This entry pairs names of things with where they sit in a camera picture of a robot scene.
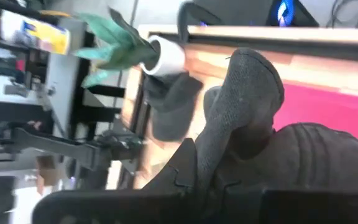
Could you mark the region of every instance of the artificial plant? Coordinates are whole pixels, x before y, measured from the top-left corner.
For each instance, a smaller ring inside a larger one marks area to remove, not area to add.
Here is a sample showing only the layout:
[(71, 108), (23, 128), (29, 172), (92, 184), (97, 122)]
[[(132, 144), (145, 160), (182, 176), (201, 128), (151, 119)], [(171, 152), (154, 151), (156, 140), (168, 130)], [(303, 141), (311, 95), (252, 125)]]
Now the artificial plant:
[(75, 55), (81, 58), (103, 61), (97, 65), (98, 71), (84, 79), (84, 88), (100, 84), (113, 72), (158, 57), (155, 49), (140, 37), (139, 32), (129, 25), (119, 12), (109, 9), (109, 13), (109, 19), (88, 13), (78, 15), (89, 25), (96, 37), (107, 43), (104, 47), (83, 48), (75, 52)]

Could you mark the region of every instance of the cable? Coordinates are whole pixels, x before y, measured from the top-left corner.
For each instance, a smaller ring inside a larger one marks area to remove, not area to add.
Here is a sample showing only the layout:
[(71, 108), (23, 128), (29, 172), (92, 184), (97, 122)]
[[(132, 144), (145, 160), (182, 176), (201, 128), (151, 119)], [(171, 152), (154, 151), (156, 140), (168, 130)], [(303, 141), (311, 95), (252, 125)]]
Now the cable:
[(334, 28), (336, 24), (349, 25), (353, 21), (353, 18), (347, 21), (342, 21), (338, 18), (338, 14), (341, 11), (341, 9), (344, 8), (344, 6), (354, 1), (358, 1), (358, 0), (335, 0), (333, 7), (331, 8), (331, 18), (327, 23), (326, 27)]

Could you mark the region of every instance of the plant pot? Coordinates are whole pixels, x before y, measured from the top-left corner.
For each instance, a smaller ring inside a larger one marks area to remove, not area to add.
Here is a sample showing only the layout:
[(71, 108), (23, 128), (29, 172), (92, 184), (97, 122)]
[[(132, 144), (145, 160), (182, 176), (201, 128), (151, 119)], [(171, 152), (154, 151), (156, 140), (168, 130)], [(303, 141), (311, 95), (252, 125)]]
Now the plant pot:
[(140, 64), (146, 74), (161, 77), (185, 71), (185, 51), (178, 44), (157, 35), (150, 36), (148, 41), (158, 57)]

